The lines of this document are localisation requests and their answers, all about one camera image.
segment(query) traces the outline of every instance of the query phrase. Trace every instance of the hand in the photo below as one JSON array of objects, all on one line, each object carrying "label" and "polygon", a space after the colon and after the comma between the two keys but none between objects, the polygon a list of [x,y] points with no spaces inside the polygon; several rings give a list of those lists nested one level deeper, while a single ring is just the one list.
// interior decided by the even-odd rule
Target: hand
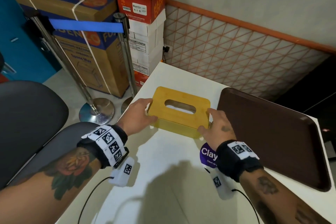
[{"label": "hand", "polygon": [[212,115],[213,119],[211,128],[206,129],[204,126],[199,126],[197,131],[213,150],[217,150],[218,146],[225,141],[237,140],[225,112],[208,108],[208,113]]},{"label": "hand", "polygon": [[140,98],[128,106],[124,115],[116,123],[128,135],[139,133],[149,124],[156,122],[157,116],[147,116],[145,109],[152,101],[151,98]]}]

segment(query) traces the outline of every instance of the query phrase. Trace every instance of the stacked cardboard boxes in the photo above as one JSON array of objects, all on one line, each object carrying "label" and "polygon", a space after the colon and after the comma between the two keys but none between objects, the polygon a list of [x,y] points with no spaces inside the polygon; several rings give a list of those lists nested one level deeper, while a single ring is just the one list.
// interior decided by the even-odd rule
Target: stacked cardboard boxes
[{"label": "stacked cardboard boxes", "polygon": [[129,18],[133,69],[139,86],[162,60],[164,4],[164,0],[118,0],[120,12]]},{"label": "stacked cardboard boxes", "polygon": [[[111,22],[116,0],[16,0],[23,10],[37,9],[50,19]],[[115,33],[56,30],[54,35],[86,86],[123,96],[128,87],[121,45]]]}]

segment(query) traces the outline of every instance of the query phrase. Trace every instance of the metal stanchion base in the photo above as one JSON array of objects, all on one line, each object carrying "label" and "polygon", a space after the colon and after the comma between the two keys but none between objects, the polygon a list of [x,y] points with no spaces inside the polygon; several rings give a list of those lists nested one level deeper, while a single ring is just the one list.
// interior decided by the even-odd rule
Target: metal stanchion base
[{"label": "metal stanchion base", "polygon": [[129,97],[128,99],[126,99],[124,101],[124,103],[121,105],[121,114],[124,113],[124,111],[127,109],[127,107],[129,106],[129,104],[132,102],[133,98]]},{"label": "metal stanchion base", "polygon": [[91,106],[86,103],[79,111],[79,120],[88,121],[98,125],[109,123],[115,113],[114,104],[106,98],[95,98],[93,103],[97,107],[99,114],[96,114]]}]

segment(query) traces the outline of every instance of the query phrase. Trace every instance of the lattice panel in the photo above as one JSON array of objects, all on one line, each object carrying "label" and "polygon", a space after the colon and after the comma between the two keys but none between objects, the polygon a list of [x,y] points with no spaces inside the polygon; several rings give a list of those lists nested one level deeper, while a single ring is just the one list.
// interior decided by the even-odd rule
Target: lattice panel
[{"label": "lattice panel", "polygon": [[167,64],[272,100],[329,55],[200,14],[166,6]]}]

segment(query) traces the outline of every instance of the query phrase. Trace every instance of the stanchion post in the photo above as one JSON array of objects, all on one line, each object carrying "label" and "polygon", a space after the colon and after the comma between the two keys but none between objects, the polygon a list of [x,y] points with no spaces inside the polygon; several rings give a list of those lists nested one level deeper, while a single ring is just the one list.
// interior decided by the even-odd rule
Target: stanchion post
[{"label": "stanchion post", "polygon": [[132,97],[126,99],[121,106],[121,113],[123,113],[129,104],[132,102],[135,95],[138,93],[137,85],[135,83],[134,70],[132,64],[131,50],[129,47],[129,23],[128,18],[123,13],[115,13],[113,15],[115,22],[120,22],[123,24],[124,33],[118,33],[118,37],[121,43],[121,49],[123,52],[124,62],[126,66],[126,71],[128,75],[129,86],[131,88]]},{"label": "stanchion post", "polygon": [[69,74],[76,82],[76,85],[78,86],[80,93],[86,100],[86,104],[84,104],[79,111],[79,120],[93,122],[99,125],[109,123],[112,120],[115,113],[115,107],[113,103],[106,98],[92,99],[82,79],[77,74],[75,68],[72,66],[69,59],[66,57],[65,53],[59,46],[58,42],[55,40],[53,35],[51,35],[51,33],[44,27],[44,24],[39,18],[39,14],[36,13],[32,14],[31,16],[29,16],[29,18],[40,30],[42,37],[45,40],[45,43],[48,45],[48,48],[51,50],[51,52],[57,57],[59,57],[59,59],[63,62]]}]

